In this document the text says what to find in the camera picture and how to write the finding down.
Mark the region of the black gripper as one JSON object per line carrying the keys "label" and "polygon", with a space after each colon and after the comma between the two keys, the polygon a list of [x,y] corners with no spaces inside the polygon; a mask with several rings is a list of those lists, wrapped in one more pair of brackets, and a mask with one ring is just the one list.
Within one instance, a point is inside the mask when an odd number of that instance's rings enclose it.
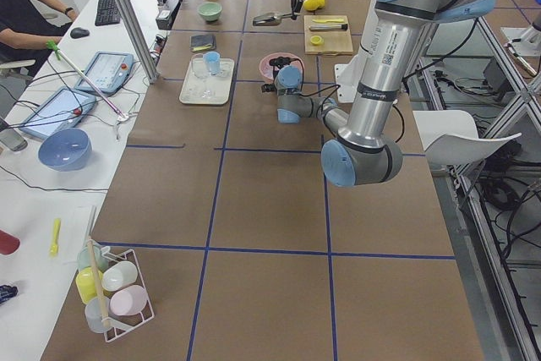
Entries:
{"label": "black gripper", "polygon": [[269,61],[269,65],[272,68],[272,78],[275,79],[282,68],[290,65],[292,62],[295,61],[297,61],[295,57],[279,56],[271,58]]}

